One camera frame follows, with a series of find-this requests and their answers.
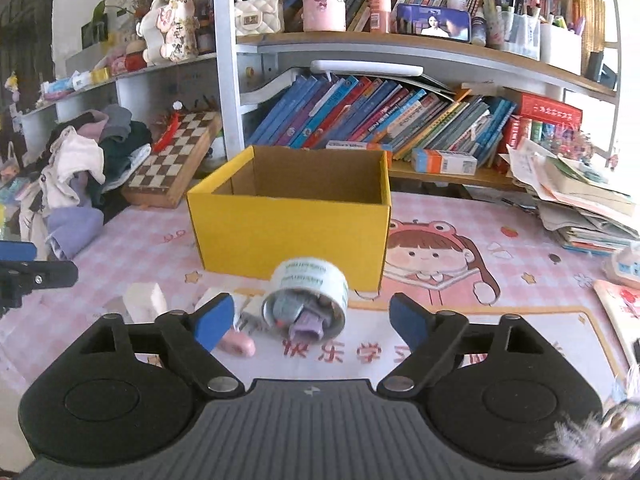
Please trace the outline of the pink plush pig toy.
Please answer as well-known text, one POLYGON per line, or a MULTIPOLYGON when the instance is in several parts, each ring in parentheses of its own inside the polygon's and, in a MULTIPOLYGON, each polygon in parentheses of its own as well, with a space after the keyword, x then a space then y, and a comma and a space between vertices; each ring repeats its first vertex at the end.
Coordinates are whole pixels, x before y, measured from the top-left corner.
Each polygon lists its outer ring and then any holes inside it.
POLYGON ((245 359, 251 358, 256 352, 254 339, 234 328, 228 330, 228 332, 222 336, 217 344, 217 349, 229 353, 232 356, 239 356, 245 359))

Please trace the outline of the white foam block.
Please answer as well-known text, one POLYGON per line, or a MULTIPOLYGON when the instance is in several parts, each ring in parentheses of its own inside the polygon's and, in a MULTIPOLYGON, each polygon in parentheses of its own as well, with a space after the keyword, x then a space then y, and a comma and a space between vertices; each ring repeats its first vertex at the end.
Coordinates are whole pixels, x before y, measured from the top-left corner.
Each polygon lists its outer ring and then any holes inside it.
POLYGON ((122 303, 136 324, 152 323, 168 311, 167 300, 157 283, 132 283, 122 295, 122 303))

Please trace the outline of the clear packing tape roll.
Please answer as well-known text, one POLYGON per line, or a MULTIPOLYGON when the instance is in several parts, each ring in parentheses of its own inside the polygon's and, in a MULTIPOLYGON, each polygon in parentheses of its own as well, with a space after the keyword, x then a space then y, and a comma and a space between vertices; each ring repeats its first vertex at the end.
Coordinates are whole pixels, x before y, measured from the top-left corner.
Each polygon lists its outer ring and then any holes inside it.
POLYGON ((274 297, 279 292, 285 292, 286 290, 311 292, 323 298, 333 309, 332 325, 326 330, 326 334, 320 341, 294 340, 293 342, 320 344, 320 342, 336 338, 344 330, 348 309, 348 285, 345 275, 334 264, 317 258, 294 258, 283 261, 274 270, 270 287, 262 304, 262 314, 270 333, 288 338, 288 331, 277 326, 271 313, 274 297))

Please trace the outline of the pink checkered table mat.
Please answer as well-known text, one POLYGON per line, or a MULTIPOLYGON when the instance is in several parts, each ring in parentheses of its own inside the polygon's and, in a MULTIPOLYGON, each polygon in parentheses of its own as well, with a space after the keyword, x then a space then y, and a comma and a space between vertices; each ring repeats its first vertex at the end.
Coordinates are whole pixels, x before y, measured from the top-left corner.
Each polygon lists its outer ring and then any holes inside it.
MULTIPOLYGON (((169 307, 192 310, 218 292, 244 306, 265 282, 213 274, 201 265, 186 208, 130 208, 108 222, 75 260, 78 282, 34 292, 1 322, 1 376, 26 389, 101 315, 122 312, 139 283, 160 286, 169 307)), ((402 292, 427 309, 459 310, 491 323, 523 311, 600 396, 626 364, 593 284, 596 257, 559 248, 539 221, 506 205, 397 193, 381 287, 353 292, 345 329, 325 344, 293 344, 254 332, 256 354, 222 362, 244 382, 267 378, 367 378, 378 382, 409 350, 387 305, 402 292)))

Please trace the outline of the grey purple toy in tape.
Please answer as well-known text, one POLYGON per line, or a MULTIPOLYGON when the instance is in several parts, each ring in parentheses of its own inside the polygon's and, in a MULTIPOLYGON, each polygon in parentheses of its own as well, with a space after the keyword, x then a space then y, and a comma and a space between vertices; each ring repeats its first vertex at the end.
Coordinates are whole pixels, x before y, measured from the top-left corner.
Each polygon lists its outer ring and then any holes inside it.
POLYGON ((333 309, 311 292, 286 290, 274 297, 271 313, 292 341, 320 341, 333 322, 333 309))

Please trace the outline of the yellow cardboard box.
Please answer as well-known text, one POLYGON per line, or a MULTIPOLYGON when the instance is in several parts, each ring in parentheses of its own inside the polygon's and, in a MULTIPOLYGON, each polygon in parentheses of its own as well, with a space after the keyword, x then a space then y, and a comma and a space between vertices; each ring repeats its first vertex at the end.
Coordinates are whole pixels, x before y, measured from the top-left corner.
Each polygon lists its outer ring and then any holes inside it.
POLYGON ((186 194, 204 269, 268 280, 286 260, 338 267, 375 292, 392 198, 381 151, 250 146, 186 194))

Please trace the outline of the wooden chess board box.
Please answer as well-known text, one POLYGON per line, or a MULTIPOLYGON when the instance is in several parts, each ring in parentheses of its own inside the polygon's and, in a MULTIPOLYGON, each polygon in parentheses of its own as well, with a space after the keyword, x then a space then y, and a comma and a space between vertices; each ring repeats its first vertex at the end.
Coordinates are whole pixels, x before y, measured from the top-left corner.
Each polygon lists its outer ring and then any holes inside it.
POLYGON ((213 110, 182 114, 171 144, 142 162, 122 196, 137 206, 176 208, 221 129, 220 114, 213 110))

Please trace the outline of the orange white medicine box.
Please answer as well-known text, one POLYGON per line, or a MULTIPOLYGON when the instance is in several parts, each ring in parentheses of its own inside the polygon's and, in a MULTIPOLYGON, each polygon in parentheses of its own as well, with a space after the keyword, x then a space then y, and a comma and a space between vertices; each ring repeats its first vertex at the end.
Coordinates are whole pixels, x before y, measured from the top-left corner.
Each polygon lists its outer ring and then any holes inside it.
POLYGON ((473 177, 477 168, 477 159, 472 155, 439 150, 414 150, 411 163, 420 174, 439 176, 473 177))

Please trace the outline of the pile of papers and books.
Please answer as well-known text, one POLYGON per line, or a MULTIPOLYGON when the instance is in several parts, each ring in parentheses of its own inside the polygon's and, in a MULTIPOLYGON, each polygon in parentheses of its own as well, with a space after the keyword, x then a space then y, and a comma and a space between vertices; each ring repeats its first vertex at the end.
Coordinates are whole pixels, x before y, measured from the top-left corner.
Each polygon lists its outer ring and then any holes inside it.
POLYGON ((639 243, 639 197, 613 179, 528 139, 502 158, 561 247, 607 256, 639 243))

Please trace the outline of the red thick dictionary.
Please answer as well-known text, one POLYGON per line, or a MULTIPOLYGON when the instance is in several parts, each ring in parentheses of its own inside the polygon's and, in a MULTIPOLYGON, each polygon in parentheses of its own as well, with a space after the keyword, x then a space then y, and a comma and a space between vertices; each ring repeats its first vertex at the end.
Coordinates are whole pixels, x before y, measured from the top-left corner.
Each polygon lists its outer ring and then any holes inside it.
POLYGON ((584 151, 582 118, 580 108, 566 104, 548 96, 504 88, 500 96, 510 101, 514 107, 508 113, 501 129, 494 167, 504 174, 508 164, 503 155, 506 148, 518 148, 525 139, 545 150, 568 157, 584 151))

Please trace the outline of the row of leaning books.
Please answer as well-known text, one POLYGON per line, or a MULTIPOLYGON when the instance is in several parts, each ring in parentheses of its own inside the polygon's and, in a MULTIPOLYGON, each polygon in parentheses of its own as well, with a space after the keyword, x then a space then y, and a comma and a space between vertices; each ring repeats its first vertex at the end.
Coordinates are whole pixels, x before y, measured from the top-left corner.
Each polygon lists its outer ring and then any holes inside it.
POLYGON ((456 91, 425 76, 286 74, 248 145, 368 148, 412 162, 428 152, 491 161, 516 104, 503 96, 456 91))

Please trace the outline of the white pen holder cup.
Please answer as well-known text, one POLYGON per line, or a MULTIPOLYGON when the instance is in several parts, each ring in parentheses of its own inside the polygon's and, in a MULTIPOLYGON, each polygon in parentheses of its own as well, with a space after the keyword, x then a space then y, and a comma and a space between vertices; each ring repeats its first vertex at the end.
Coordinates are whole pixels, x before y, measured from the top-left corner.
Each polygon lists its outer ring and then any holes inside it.
POLYGON ((575 75, 582 71, 582 37, 572 30, 540 25, 540 60, 575 75))

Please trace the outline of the blue photo tin box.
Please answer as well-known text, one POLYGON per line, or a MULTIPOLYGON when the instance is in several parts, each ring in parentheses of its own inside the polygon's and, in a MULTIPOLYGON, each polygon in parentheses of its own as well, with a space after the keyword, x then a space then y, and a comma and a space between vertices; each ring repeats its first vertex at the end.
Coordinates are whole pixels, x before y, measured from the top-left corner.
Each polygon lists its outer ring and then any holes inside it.
POLYGON ((396 9, 398 34, 427 36, 468 44, 471 17, 466 11, 401 3, 396 9))

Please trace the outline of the orange pink bottle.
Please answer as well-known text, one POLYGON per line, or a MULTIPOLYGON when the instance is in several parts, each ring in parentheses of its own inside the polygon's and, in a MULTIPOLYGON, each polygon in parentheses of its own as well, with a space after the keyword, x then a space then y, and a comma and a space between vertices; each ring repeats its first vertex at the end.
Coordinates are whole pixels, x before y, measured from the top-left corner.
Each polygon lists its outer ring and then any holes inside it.
POLYGON ((372 34, 388 34, 390 32, 390 14, 392 0, 369 0, 370 32, 372 34))

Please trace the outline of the white shelf frame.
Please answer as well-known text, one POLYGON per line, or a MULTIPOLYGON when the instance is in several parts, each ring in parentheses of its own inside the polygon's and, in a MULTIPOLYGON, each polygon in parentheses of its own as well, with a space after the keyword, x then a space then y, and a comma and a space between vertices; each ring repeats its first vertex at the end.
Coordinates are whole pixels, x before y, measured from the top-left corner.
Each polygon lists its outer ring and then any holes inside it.
POLYGON ((369 66, 372 73, 379 74, 381 63, 386 62, 393 75, 402 66, 419 66, 440 80, 509 87, 557 100, 566 92, 582 93, 591 102, 620 105, 617 92, 566 70, 525 56, 442 38, 368 32, 237 37, 233 0, 213 2, 216 48, 204 60, 216 66, 217 73, 210 79, 218 96, 229 157, 245 146, 247 114, 274 98, 284 86, 285 72, 329 61, 351 73, 369 66))

